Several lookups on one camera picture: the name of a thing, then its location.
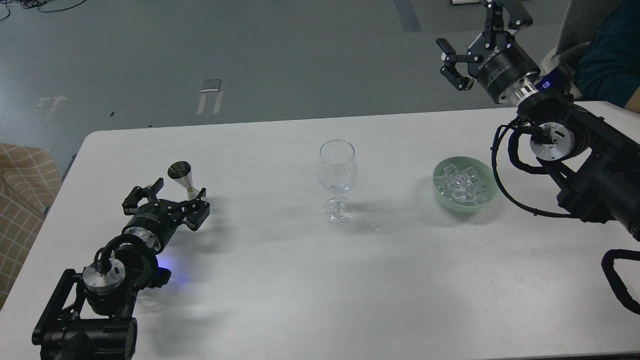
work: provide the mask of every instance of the metal jigger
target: metal jigger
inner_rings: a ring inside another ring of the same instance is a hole
[[[189,200],[195,199],[200,192],[200,190],[193,187],[191,165],[188,162],[178,161],[173,163],[166,171],[166,174],[175,180],[176,183],[179,183],[183,188],[187,189],[187,198]]]

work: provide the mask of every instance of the bowl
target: bowl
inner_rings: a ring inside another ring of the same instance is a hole
[[[474,168],[477,172],[478,177],[482,179],[482,181],[486,184],[486,187],[484,189],[486,191],[488,201],[478,206],[462,205],[447,199],[445,195],[441,194],[436,188],[435,178],[436,176],[441,176],[443,174],[443,169],[448,164],[453,164],[456,166],[456,168],[460,170],[466,169],[468,167]],[[483,163],[482,161],[479,161],[474,158],[468,158],[466,156],[456,156],[453,158],[444,159],[441,162],[439,162],[438,165],[436,165],[436,167],[433,169],[433,177],[431,178],[431,184],[433,187],[433,191],[435,192],[436,199],[438,199],[438,201],[442,205],[444,205],[446,208],[451,209],[453,211],[460,212],[460,213],[473,213],[475,211],[478,211],[480,209],[487,207],[489,204],[493,202],[493,200],[495,199],[495,196],[500,191],[498,189],[498,185],[495,183],[495,179],[493,178],[493,171],[491,170],[491,168],[487,164]]]

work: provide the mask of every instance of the white table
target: white table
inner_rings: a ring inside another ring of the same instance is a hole
[[[583,105],[640,140],[639,116]],[[458,215],[433,197],[433,167],[457,155],[490,163],[495,128],[514,116],[493,109],[91,134],[0,312],[0,357],[38,358],[31,331],[62,271],[80,271],[120,233],[133,186],[164,177],[160,197],[185,198],[166,176],[178,160],[191,163],[212,211],[158,255],[173,277],[140,292],[135,360],[640,352],[640,316],[618,303],[600,268],[605,251],[639,248],[619,223],[533,217],[502,197]],[[321,214],[331,195],[316,179],[317,158],[332,138],[352,142],[358,158],[347,196],[359,214],[346,225]],[[555,184],[514,169],[504,147],[500,170],[513,195],[561,210]]]

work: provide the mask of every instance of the teal shirt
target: teal shirt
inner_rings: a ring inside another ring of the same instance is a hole
[[[576,67],[585,100],[624,108],[640,87],[640,0],[626,0],[602,24]]]

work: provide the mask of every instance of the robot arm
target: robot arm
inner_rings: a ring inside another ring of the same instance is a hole
[[[133,216],[122,233],[99,249],[82,273],[63,272],[31,338],[41,346],[42,360],[125,360],[133,356],[138,323],[132,316],[138,292],[160,288],[171,277],[169,269],[158,266],[156,256],[178,226],[196,231],[209,216],[205,188],[191,200],[173,202],[157,198],[162,187],[159,178],[153,185],[133,188],[122,203],[125,215]],[[143,199],[147,202],[139,206]],[[64,307],[74,285],[76,298]],[[85,301],[94,313],[106,318],[82,319]]]
[[[440,72],[456,89],[468,90],[472,79],[476,79],[495,103],[510,101],[518,108],[518,117],[498,128],[492,146],[493,173],[500,190],[517,206],[535,215],[579,218],[583,222],[617,220],[640,241],[640,145],[602,117],[573,103],[569,92],[573,71],[569,67],[560,65],[540,77],[540,68],[503,28],[503,8],[511,14],[510,29],[531,24],[531,17],[519,0],[482,0],[482,3],[487,7],[485,29],[466,56],[456,54],[446,39],[439,38],[436,42],[444,52]],[[455,69],[457,62],[468,64],[468,78]],[[508,147],[511,163],[529,174],[549,175],[560,188],[558,206],[568,214],[525,206],[502,186],[496,157],[509,130],[513,131]],[[518,144],[522,135],[531,137],[531,151],[539,166],[520,161]],[[586,149],[591,149],[591,154],[580,169],[573,171],[563,163]],[[640,252],[612,250],[602,261],[617,298],[627,309],[640,314],[640,305],[631,298],[613,269],[613,261],[619,258],[640,260]]]

